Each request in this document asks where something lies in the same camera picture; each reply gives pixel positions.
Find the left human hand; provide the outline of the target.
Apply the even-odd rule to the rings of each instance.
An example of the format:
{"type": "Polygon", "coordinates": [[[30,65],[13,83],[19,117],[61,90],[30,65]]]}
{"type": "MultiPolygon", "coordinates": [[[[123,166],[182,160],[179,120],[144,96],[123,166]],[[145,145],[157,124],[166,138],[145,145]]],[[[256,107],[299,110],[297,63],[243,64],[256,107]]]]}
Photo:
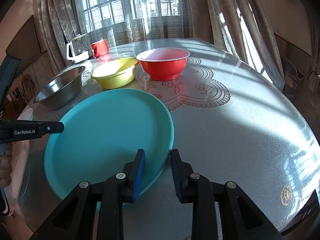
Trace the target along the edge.
{"type": "Polygon", "coordinates": [[[6,144],[4,154],[1,155],[1,158],[0,158],[0,185],[1,185],[1,187],[7,187],[11,183],[12,150],[13,150],[13,143],[6,144]]]}

